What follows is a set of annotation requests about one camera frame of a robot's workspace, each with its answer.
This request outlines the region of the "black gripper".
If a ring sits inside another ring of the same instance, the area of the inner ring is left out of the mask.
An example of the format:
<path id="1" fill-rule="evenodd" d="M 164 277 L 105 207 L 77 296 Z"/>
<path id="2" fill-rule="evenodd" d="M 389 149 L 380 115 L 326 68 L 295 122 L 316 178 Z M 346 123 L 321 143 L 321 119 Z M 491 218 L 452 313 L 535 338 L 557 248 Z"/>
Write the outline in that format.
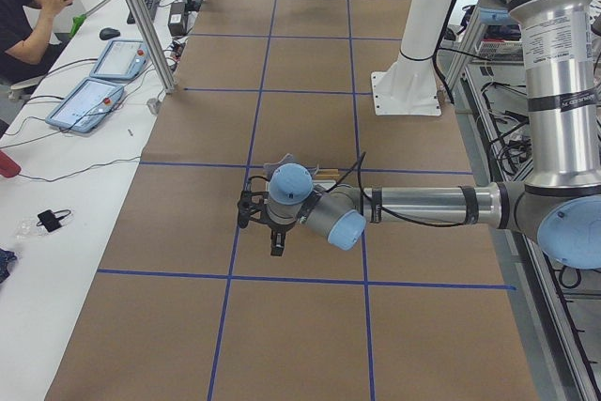
<path id="1" fill-rule="evenodd" d="M 295 227 L 296 222 L 279 224 L 268 218 L 265 225 L 270 229 L 270 255 L 282 256 L 285 250 L 285 236 Z"/>

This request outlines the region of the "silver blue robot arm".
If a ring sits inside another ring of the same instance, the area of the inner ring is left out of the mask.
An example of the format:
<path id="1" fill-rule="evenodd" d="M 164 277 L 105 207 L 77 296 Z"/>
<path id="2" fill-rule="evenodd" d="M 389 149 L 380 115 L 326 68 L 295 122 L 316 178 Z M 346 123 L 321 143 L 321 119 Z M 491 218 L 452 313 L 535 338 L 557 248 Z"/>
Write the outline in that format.
<path id="1" fill-rule="evenodd" d="M 434 227 L 489 224 L 521 233 L 576 269 L 600 265 L 599 97 L 593 77 L 593 0 L 486 0 L 518 22 L 532 143 L 531 174 L 484 187 L 323 188 L 303 166 L 268 171 L 258 205 L 281 254 L 285 234 L 304 224 L 341 249 L 369 223 L 401 220 Z"/>

